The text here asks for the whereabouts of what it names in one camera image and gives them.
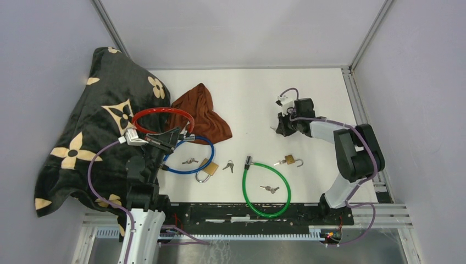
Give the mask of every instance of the brown towel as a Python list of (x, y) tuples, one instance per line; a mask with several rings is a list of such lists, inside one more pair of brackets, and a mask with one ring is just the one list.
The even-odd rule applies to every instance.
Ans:
[[(187, 111), (194, 117), (194, 131), (196, 136), (203, 136), (212, 143), (227, 140), (232, 137), (228, 124), (217, 113), (213, 111), (214, 103), (209, 90), (204, 84), (187, 91), (178, 98), (171, 107)], [(185, 127), (187, 119), (179, 114), (172, 114), (167, 122), (168, 129), (174, 127)], [(203, 140), (194, 143), (207, 145)]]

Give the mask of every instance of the beige flower print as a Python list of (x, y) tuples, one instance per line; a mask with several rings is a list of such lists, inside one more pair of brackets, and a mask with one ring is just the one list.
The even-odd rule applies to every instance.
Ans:
[(119, 51), (118, 49), (116, 49), (116, 48), (112, 48), (112, 47), (108, 47), (108, 51), (109, 51), (110, 53), (117, 53), (117, 52), (121, 52), (121, 51)]
[(152, 78), (152, 77), (147, 77), (147, 80), (149, 80), (149, 83), (154, 86), (152, 89), (154, 91), (154, 95), (157, 98), (165, 98), (165, 91), (163, 90), (163, 85), (162, 83), (157, 79), (157, 78)]
[[(94, 152), (89, 150), (82, 150), (82, 132), (77, 134), (70, 142), (69, 148), (56, 147), (52, 149), (51, 155), (54, 155), (62, 160), (62, 169), (74, 169), (76, 159), (83, 161), (91, 161), (96, 155)], [(96, 161), (102, 161), (100, 157), (96, 158)]]
[(99, 78), (90, 77), (89, 79), (87, 79), (86, 85), (95, 84), (95, 83), (98, 82), (98, 81), (100, 81)]
[(121, 136), (125, 134), (127, 128), (130, 128), (133, 126), (131, 121), (132, 121), (134, 114), (132, 112), (129, 99), (123, 103), (119, 103), (114, 106), (101, 106), (101, 107), (107, 110), (108, 113), (112, 116), (113, 120), (118, 126), (118, 130), (120, 131)]
[[(120, 196), (116, 194), (110, 194), (110, 197), (108, 198), (108, 200), (114, 204), (121, 205)], [(102, 201), (101, 199), (96, 199), (95, 202), (102, 207), (105, 207), (105, 208), (108, 207), (108, 203)]]
[(44, 207), (47, 207), (51, 204), (52, 202), (42, 199), (42, 198), (35, 198), (34, 199), (34, 204), (36, 206), (36, 210), (42, 209)]
[(118, 224), (118, 229), (120, 229), (120, 235), (122, 237), (124, 237), (125, 233), (126, 233), (126, 230), (122, 226), (120, 226), (119, 224)]

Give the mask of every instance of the white table surface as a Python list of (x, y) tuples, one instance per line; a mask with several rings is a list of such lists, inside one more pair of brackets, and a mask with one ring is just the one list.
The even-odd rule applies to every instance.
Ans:
[[(330, 143), (312, 139), (299, 132), (283, 137), (270, 129), (277, 127), (275, 104), (286, 88), (299, 89), (300, 98), (312, 98), (317, 116), (355, 124), (348, 93), (340, 69), (243, 69), (243, 70), (166, 70), (151, 71), (169, 89), (171, 101), (199, 83), (212, 94), (214, 110), (227, 121), (233, 137), (215, 144), (214, 162), (217, 172), (206, 182), (198, 183), (194, 174), (179, 175), (159, 171), (160, 193), (168, 194), (172, 202), (245, 202), (242, 194), (242, 174), (246, 156), (272, 165), (285, 155), (304, 160), (304, 166), (279, 165), (275, 168), (288, 180), (292, 202), (318, 202), (338, 175), (335, 149)], [(199, 163), (181, 164), (191, 157), (208, 158), (210, 147), (184, 143), (173, 153), (167, 165), (190, 170)], [(234, 173), (222, 170), (228, 160), (234, 162)], [(271, 194), (259, 186), (279, 186)], [(247, 192), (252, 202), (285, 202), (285, 184), (273, 172), (251, 166)], [(371, 182), (363, 184), (352, 202), (377, 202)]]

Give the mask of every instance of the gray wall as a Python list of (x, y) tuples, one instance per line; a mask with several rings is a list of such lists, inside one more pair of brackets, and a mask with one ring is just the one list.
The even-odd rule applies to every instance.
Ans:
[(384, 0), (102, 0), (149, 69), (349, 65)]
[(70, 263), (84, 207), (38, 219), (34, 185), (87, 80), (113, 43), (89, 0), (0, 3), (0, 263)]
[(356, 69), (425, 263), (464, 263), (466, 2), (396, 1)]

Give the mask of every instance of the black pillow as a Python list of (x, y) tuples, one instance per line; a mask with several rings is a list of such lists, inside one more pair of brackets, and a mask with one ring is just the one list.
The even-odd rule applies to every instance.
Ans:
[[(54, 212), (71, 195), (89, 208), (121, 216), (118, 222), (124, 224), (124, 212), (90, 192), (87, 168), (95, 153), (132, 126), (131, 118), (137, 112), (167, 106), (170, 93), (154, 75), (117, 49), (96, 49), (86, 88), (39, 172), (34, 193), (37, 216)], [(167, 117), (153, 114), (138, 122), (149, 130), (162, 132)], [(142, 155), (140, 147), (121, 144), (96, 159), (92, 182), (101, 196), (125, 206), (125, 163), (136, 155)]]

